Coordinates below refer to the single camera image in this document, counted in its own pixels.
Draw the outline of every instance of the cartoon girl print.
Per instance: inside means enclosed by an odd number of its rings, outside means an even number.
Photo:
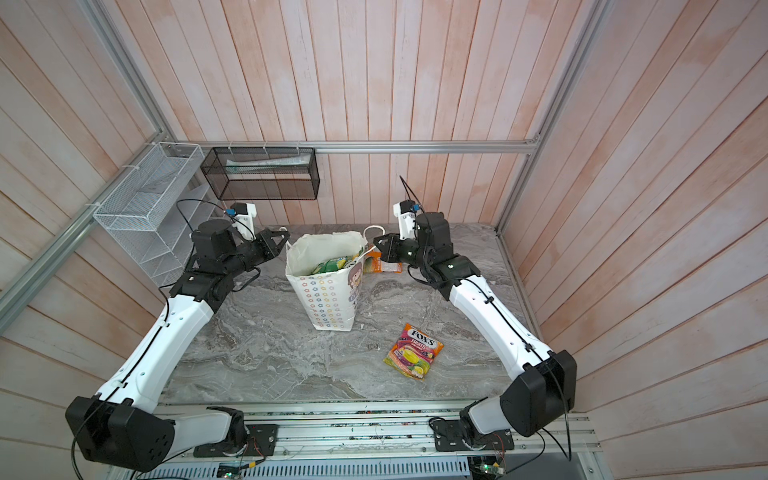
[[[347,277],[347,284],[352,289],[352,294],[349,296],[349,301],[354,303],[357,300],[357,287],[362,281],[362,262],[358,262],[357,265],[349,269],[349,276]]]

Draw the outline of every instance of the black mesh basket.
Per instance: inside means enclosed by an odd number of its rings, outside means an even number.
[[[312,148],[214,147],[201,167],[219,200],[316,200]]]

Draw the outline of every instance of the orange snack package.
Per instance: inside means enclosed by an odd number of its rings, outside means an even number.
[[[423,380],[442,347],[441,342],[413,328],[410,323],[406,323],[405,329],[387,354],[384,363],[395,367],[405,376]]]
[[[381,272],[393,272],[402,273],[402,263],[387,263],[382,262],[381,252],[370,252],[366,255],[366,258],[362,264],[362,271],[364,273],[381,273]]]

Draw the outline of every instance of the white paper bag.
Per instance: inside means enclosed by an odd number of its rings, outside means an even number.
[[[320,262],[359,253],[368,244],[365,232],[373,227],[384,232],[382,227],[372,225],[363,231],[363,235],[358,232],[307,234],[293,245],[289,244],[286,277],[316,329],[343,332],[352,329],[362,281],[362,260],[367,252],[337,272],[309,273]]]

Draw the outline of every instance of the mounting plate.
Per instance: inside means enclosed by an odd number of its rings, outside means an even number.
[[[271,457],[275,454],[275,441],[277,440],[277,425],[269,424],[257,424],[246,425],[250,433],[248,437],[248,446],[243,453],[243,457],[258,457],[264,454],[266,457]],[[256,440],[256,445],[259,446],[261,454],[256,451],[253,444],[253,440]],[[214,444],[207,443],[205,445],[199,445],[195,447],[194,454],[198,458],[209,457],[224,457],[222,450],[216,447]]]
[[[435,449],[438,452],[465,452],[467,450],[467,445],[462,441],[459,420],[444,420],[440,426],[444,435],[435,433]],[[475,445],[472,445],[472,448],[479,451],[495,450],[500,452],[502,449],[508,451],[515,449],[515,441],[509,430],[498,430],[480,437]]]

